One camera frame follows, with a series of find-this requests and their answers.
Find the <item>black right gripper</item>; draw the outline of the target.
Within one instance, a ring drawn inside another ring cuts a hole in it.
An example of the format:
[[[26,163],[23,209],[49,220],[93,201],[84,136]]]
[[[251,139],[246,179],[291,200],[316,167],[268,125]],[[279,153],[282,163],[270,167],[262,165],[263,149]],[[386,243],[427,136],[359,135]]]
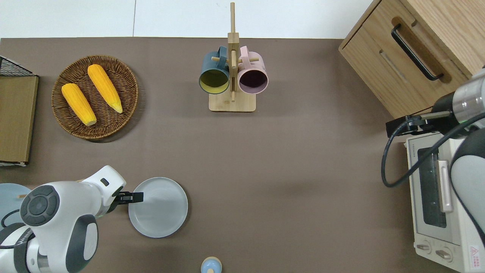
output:
[[[395,131],[398,132],[396,135],[422,135],[431,132],[440,132],[445,135],[452,130],[452,116],[453,112],[449,110],[402,116],[398,119],[386,122],[386,134],[388,138],[390,138]],[[406,121],[407,123],[405,126],[398,130]]]

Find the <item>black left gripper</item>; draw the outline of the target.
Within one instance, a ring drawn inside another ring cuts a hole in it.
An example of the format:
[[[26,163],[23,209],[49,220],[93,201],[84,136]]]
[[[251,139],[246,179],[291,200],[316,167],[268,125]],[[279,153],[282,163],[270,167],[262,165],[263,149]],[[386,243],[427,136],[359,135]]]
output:
[[[111,203],[107,213],[111,213],[118,205],[127,205],[129,203],[139,203],[144,201],[143,192],[123,191],[123,186],[119,187],[114,193],[114,200]]]

